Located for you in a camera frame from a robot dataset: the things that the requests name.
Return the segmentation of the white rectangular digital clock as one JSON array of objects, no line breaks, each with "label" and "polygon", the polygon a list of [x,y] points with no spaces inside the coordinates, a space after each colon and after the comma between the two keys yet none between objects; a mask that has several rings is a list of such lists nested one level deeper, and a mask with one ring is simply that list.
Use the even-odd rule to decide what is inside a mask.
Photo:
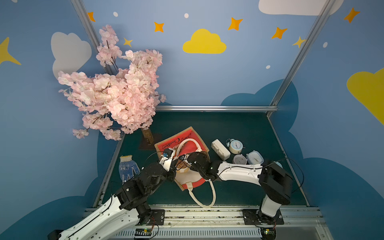
[{"label": "white rectangular digital clock", "polygon": [[230,156],[231,152],[221,143],[220,140],[216,139],[211,144],[214,152],[223,160],[226,161]]}]

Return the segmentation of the beige red canvas tote bag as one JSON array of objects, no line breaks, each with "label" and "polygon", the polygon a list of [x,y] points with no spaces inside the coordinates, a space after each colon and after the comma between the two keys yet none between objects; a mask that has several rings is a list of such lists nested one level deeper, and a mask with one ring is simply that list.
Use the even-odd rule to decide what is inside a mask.
[{"label": "beige red canvas tote bag", "polygon": [[[189,127],[178,134],[155,144],[155,149],[159,153],[163,152],[167,148],[172,148],[176,151],[174,160],[176,160],[177,164],[179,161],[185,161],[188,163],[187,158],[193,152],[206,154],[208,156],[208,160],[210,161],[209,148],[193,127]],[[213,181],[203,179],[198,172],[191,170],[190,167],[191,165],[189,164],[189,170],[187,172],[176,174],[176,184],[181,190],[187,190],[197,205],[205,209],[212,208],[216,202],[216,190],[213,185]],[[210,183],[213,193],[213,200],[209,205],[202,204],[193,193],[195,188],[203,185],[205,182]]]}]

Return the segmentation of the white round alarm clock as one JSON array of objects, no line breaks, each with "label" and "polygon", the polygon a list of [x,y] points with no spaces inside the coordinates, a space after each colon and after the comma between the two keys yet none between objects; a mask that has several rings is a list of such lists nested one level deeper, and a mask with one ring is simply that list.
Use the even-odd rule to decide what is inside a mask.
[{"label": "white round alarm clock", "polygon": [[226,141],[226,146],[228,147],[229,151],[234,155],[239,155],[244,148],[243,143],[235,139],[228,139]]}]

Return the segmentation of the light blue square alarm clock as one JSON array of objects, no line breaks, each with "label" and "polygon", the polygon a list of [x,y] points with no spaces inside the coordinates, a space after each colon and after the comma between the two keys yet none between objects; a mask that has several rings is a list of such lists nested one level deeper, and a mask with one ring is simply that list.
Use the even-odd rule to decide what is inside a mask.
[{"label": "light blue square alarm clock", "polygon": [[264,162],[264,158],[258,151],[246,154],[246,159],[249,165],[261,165]]}]

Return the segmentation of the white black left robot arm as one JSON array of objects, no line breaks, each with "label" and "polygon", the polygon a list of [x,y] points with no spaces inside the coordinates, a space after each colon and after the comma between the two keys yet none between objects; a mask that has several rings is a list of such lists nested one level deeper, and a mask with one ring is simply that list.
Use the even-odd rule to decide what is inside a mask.
[{"label": "white black left robot arm", "polygon": [[146,224],[152,210],[147,199],[161,184],[176,176],[176,160],[152,163],[125,182],[109,200],[74,226],[54,230],[49,240],[107,240],[121,230]]}]

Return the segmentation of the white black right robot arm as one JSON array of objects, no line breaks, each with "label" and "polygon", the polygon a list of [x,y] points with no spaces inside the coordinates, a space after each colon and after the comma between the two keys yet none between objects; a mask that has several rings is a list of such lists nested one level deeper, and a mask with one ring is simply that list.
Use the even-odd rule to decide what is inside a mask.
[{"label": "white black right robot arm", "polygon": [[191,153],[186,161],[192,171],[209,182],[239,181],[260,186],[266,194],[260,207],[261,217],[275,218],[280,207],[291,202],[293,177],[276,162],[257,165],[210,162],[200,152]]}]

